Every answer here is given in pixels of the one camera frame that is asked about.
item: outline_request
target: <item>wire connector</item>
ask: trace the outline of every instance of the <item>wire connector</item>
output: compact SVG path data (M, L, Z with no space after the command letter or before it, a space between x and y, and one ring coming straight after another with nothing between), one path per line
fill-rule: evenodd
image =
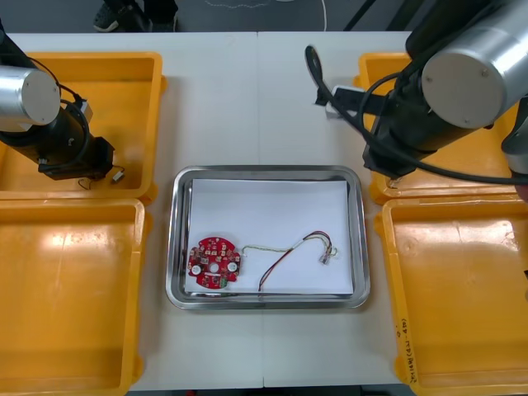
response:
M113 177L112 177L112 184L117 184L121 180L125 178L125 171L118 171Z

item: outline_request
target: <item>floor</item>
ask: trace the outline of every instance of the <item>floor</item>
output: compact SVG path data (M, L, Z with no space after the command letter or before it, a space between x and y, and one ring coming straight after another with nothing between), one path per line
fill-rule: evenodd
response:
M341 31L364 0L324 0L328 31ZM382 31L403 0L378 0L355 30ZM92 33L99 0L0 0L8 33ZM322 31L323 0L179 0L179 31ZM412 29L433 0L410 24ZM198 391L196 396L410 396L405 385ZM130 392L130 396L186 396L185 391Z

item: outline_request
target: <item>small electronic part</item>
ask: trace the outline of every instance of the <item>small electronic part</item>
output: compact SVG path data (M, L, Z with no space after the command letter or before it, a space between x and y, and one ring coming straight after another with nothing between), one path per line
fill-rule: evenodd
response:
M125 171L118 171L118 173L116 173L113 177L112 177L112 181L111 183L112 184L117 184L119 183L121 180L123 180L125 178Z
M223 289L236 282L240 272L240 254L227 239L211 237L202 239L189 255L189 275L207 289Z
M236 262L230 262L228 264L228 271L229 272L235 272L237 269L238 269L238 266L237 266Z

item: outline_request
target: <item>white wire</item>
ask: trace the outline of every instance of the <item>white wire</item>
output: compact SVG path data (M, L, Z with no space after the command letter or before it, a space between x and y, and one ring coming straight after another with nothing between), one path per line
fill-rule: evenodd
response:
M324 0L321 0L321 4L323 5L323 18L324 18L324 28L323 31L327 31L328 27L328 19L327 19L327 4Z
M288 248L276 248L276 247L268 247L268 246L260 246L260 245L246 245L242 248L242 255L244 257L247 257L248 255L246 254L246 250L247 249L255 249L255 250L262 250L263 252L277 252L277 253L285 253L285 252L288 252L291 248L295 249L297 248L302 242L304 241L308 241L309 239L319 239L323 245L324 245L324 251L326 252L328 250L328 246L329 246L329 242L327 241L326 238L324 238L323 236L321 235L311 235L310 237L306 238L306 239L301 239L298 243L296 243L294 246L292 247L288 247ZM337 248L336 247L333 247L332 250L330 251L330 253L328 254L330 257L334 257L337 255Z

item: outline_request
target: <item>black cable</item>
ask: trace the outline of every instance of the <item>black cable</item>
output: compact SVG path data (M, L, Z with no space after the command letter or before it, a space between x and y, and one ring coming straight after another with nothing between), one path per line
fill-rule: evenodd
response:
M77 153L77 155L75 155L75 157L73 157L72 159L70 159L66 163L59 163L59 164L56 164L56 165L44 165L44 164L41 164L40 165L40 170L42 172L56 171L56 170L59 170L59 169L61 169L63 167L72 167L72 166L76 165L78 160L80 159L80 157L82 157L84 155L84 153L86 152L87 147L88 147L88 140L90 139L90 127L88 125L88 120L86 119L86 116L84 115L83 111L81 109L79 109L77 106L75 106L72 102L67 101L65 99L61 99L60 102L64 103L65 105L70 105L73 109L75 109L75 111L77 112L78 116L81 118L82 131L84 132L84 138L82 140L82 147L79 150L79 152Z
M50 70L50 68L48 68L45 64L43 64L42 62L40 62L39 60L35 59L35 58L31 58L31 57L28 57L28 59L33 62L34 64L38 64L39 66L41 66L46 72L48 72L48 74L52 77L53 80L55 80L55 83L57 84L57 87L59 87L59 92L60 92L60 95L62 96L62 91L65 90L69 93L71 93L73 95L73 99L75 101L83 101L83 98L78 94L76 93L73 89L71 88L68 88L66 87L65 85L61 84L59 82L59 79L57 78L57 76L55 76L55 74Z
M468 173L450 171L448 169L443 169L441 167L435 167L428 163L423 163L422 161L415 159L414 157L411 157L410 155L406 154L403 151L400 151L397 148L382 144L379 140L377 140L377 138L373 134L369 132L369 130L365 128L365 126L363 126L362 120L364 116L365 105L369 100L369 96L382 83L386 83L388 79L383 81L384 79L382 78L377 83L375 83L372 87L370 87L370 89L365 94L366 98L364 98L364 100L362 101L363 106L360 106L356 116L354 117L348 113L347 109L345 109L345 107L343 107L341 103L339 103L339 101L330 92L327 85L324 83L323 79L319 77L320 75L322 75L322 72L320 69L318 69L316 63L320 65L320 61L318 59L317 52L315 51L315 48L312 45L309 45L306 47L306 50L304 51L304 57L306 58L306 64L308 66L312 79L317 85L321 94L324 95L326 99L328 99L328 101L336 109L339 115L343 117L343 119L350 126L357 129L357 131L361 134L365 142L369 146L371 146L371 148L374 151L378 151L381 153L388 153L391 157L397 159L401 163L406 163L413 167L417 167L418 169L422 169L425 172L434 173L436 175L443 176L443 177L449 177L452 179L464 180L466 182L476 182L476 183L483 183L483 184L499 184L499 185L504 185L504 186L511 186L511 185L528 186L528 177L511 177L511 178L487 177L487 176L471 175Z

